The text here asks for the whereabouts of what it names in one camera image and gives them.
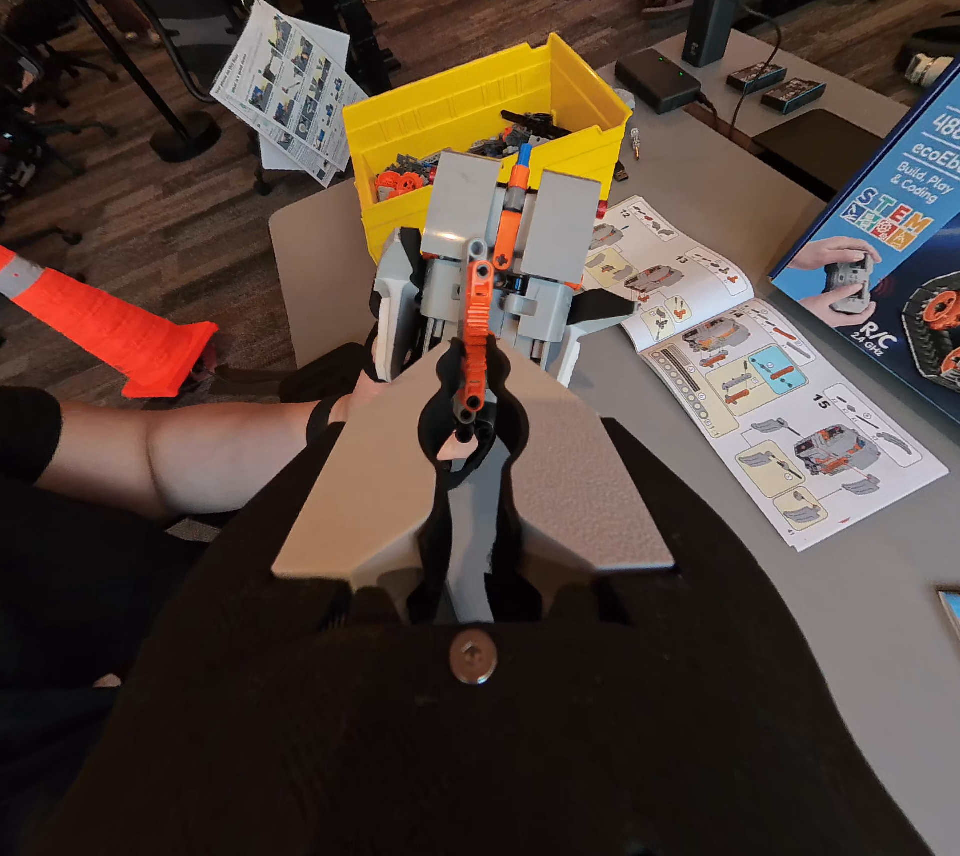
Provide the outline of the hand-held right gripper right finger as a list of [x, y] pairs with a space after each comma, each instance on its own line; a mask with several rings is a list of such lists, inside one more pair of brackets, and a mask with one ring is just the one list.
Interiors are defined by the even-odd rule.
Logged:
[[540, 620], [569, 585], [671, 570], [675, 559], [594, 409], [491, 338], [501, 471], [487, 600], [495, 622]]

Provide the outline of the small black battery pack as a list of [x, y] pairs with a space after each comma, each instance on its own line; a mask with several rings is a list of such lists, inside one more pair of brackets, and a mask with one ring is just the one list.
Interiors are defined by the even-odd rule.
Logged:
[[786, 80], [785, 67], [774, 63], [756, 63], [726, 77], [726, 86], [741, 96], [762, 93]]
[[786, 116], [820, 100], [826, 89], [822, 81], [792, 78], [764, 92], [761, 105]]

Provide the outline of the orange traffic cone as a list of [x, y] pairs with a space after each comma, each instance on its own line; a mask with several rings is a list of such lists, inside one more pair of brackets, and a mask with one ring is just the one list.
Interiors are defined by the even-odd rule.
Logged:
[[4, 246], [1, 293], [124, 375], [131, 399], [176, 397], [219, 331], [207, 321], [175, 324]]

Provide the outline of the person's left forearm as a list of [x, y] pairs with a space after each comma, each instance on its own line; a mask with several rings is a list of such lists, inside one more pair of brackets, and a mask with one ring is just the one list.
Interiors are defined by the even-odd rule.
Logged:
[[313, 403], [61, 405], [38, 487], [161, 520], [238, 511], [306, 447]]

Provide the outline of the person's black shirt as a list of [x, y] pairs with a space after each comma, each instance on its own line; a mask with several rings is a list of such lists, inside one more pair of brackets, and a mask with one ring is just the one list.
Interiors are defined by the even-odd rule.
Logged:
[[63, 426], [31, 387], [1, 398], [1, 851], [66, 793], [123, 677], [208, 548], [134, 512], [38, 487]]

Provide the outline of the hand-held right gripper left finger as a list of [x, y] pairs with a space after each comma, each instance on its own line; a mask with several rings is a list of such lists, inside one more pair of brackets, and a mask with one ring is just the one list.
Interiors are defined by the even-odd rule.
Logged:
[[462, 343], [446, 340], [348, 418], [272, 574], [383, 588], [411, 622], [435, 621], [452, 544], [438, 454], [461, 370]]

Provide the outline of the grey desk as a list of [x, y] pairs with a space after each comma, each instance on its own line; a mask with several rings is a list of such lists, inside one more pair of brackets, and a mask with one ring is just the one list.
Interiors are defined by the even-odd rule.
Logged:
[[[931, 412], [818, 318], [786, 301], [768, 274], [823, 209], [822, 202], [685, 110], [657, 116], [639, 104], [630, 177], [611, 203], [642, 196], [668, 222], [731, 258], [755, 292], [798, 326], [824, 358], [950, 471], [869, 519], [798, 552], [790, 548], [714, 454], [626, 335], [582, 342], [571, 389], [618, 419], [684, 478], [737, 533], [786, 601], [876, 774], [936, 854], [958, 854], [958, 637], [937, 595], [958, 586], [958, 430]], [[274, 212], [270, 237], [296, 364], [369, 332], [375, 272], [354, 184]], [[505, 457], [453, 498], [449, 588], [454, 613], [491, 615], [482, 565], [494, 539], [493, 497]]]

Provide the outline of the black charger box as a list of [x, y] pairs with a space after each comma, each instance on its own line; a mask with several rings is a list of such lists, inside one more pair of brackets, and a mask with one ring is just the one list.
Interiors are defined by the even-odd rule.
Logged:
[[616, 60], [614, 74], [656, 115], [691, 105], [702, 93], [702, 84], [696, 77], [652, 47]]

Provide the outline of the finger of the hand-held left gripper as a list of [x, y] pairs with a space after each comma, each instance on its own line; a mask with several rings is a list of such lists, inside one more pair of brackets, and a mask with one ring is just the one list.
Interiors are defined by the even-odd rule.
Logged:
[[636, 307], [635, 300], [607, 289], [583, 290], [575, 294], [560, 342], [555, 379], [568, 387], [580, 356], [582, 338], [630, 319]]
[[373, 363], [381, 382], [395, 380], [417, 347], [425, 278], [422, 232], [414, 227], [394, 229], [383, 247], [370, 293], [370, 310], [377, 321]]

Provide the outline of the open instruction booklet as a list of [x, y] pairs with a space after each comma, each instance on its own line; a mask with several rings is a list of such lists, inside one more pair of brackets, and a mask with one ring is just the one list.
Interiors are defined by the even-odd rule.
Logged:
[[646, 199], [598, 217], [581, 282], [632, 301], [621, 326], [635, 350], [794, 550], [949, 474], [756, 298], [733, 260]]

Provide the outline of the black wristband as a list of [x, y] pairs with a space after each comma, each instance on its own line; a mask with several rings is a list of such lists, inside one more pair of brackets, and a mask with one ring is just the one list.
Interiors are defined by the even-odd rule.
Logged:
[[331, 413], [335, 410], [341, 400], [348, 398], [350, 394], [340, 393], [337, 395], [327, 395], [319, 400], [313, 407], [308, 417], [305, 427], [305, 439], [307, 445], [311, 445], [330, 427]]

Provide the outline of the orange toothed rack piece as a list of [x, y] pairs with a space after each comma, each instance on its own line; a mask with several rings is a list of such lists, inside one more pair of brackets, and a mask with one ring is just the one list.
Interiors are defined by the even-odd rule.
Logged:
[[455, 414], [460, 423], [470, 425], [486, 401], [487, 347], [496, 273], [488, 258], [485, 238], [471, 239], [466, 245], [465, 255], [461, 290], [462, 385], [457, 395]]

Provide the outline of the large blue toy box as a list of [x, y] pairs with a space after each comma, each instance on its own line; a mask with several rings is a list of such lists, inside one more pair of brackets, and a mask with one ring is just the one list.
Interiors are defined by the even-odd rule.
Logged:
[[771, 281], [958, 420], [957, 58], [783, 258]]

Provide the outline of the yellow plastic bin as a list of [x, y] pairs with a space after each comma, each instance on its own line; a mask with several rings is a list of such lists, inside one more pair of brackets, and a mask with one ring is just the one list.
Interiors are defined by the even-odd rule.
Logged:
[[529, 190], [538, 190], [543, 172], [550, 171], [595, 180], [601, 184], [601, 200], [609, 198], [632, 110], [553, 33], [543, 46], [513, 46], [343, 109], [373, 262], [379, 262], [396, 228], [426, 227], [432, 193], [425, 186], [380, 201], [378, 175], [400, 154], [465, 153], [504, 129], [502, 110], [550, 113], [556, 126], [570, 131], [534, 149]]

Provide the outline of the grey building block vehicle model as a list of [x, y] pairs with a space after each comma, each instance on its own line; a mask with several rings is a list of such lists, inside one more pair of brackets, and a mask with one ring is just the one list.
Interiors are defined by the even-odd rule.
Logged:
[[[453, 337], [461, 343], [467, 244], [484, 238], [495, 272], [489, 334], [546, 370], [560, 356], [561, 341], [573, 297], [581, 288], [601, 202], [601, 184], [545, 170], [537, 190], [529, 190], [521, 165], [500, 183], [498, 161], [445, 151], [438, 169], [422, 234], [426, 260], [420, 312], [424, 319], [420, 351], [426, 354]], [[492, 423], [482, 411], [493, 406], [489, 389], [473, 423], [464, 425], [455, 413], [461, 440], [485, 438]]]

